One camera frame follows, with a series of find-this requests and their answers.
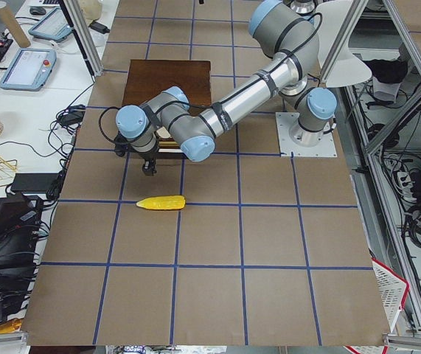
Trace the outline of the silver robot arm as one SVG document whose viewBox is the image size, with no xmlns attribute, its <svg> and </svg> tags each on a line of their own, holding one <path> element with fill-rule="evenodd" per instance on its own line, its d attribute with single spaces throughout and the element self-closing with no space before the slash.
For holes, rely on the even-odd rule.
<svg viewBox="0 0 421 354">
<path fill-rule="evenodd" d="M 196 116 L 189 112 L 191 103 L 177 86 L 141 105 L 119 108 L 115 118 L 118 133 L 112 141 L 116 154 L 138 153 L 145 161 L 143 172 L 153 175 L 159 151 L 156 131 L 165 128 L 189 160 L 201 162 L 213 153 L 218 136 L 276 95 L 299 110 L 294 141 L 309 146 L 309 135 L 321 136 L 337 107 L 330 90 L 311 89 L 306 84 L 319 53 L 318 31 L 323 22 L 321 12 L 305 19 L 282 1 L 263 1 L 252 15 L 248 31 L 271 62 L 224 98 L 202 107 Z"/>
</svg>

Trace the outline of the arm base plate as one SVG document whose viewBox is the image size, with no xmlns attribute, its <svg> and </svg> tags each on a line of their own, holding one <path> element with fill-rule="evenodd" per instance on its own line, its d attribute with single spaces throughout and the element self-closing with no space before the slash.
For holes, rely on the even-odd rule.
<svg viewBox="0 0 421 354">
<path fill-rule="evenodd" d="M 312 133 L 299 125 L 299 113 L 276 112 L 276 127 L 282 157 L 337 157 L 328 121 L 321 131 Z"/>
</svg>

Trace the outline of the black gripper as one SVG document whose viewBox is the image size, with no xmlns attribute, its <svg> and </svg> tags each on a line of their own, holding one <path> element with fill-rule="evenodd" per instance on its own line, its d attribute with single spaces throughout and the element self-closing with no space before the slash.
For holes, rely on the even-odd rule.
<svg viewBox="0 0 421 354">
<path fill-rule="evenodd" d="M 158 154 L 159 149 L 157 147 L 153 147 L 149 151 L 138 152 L 139 156 L 144 160 L 144 164 L 142 165 L 142 172 L 149 176 L 156 174 L 156 156 Z"/>
</svg>

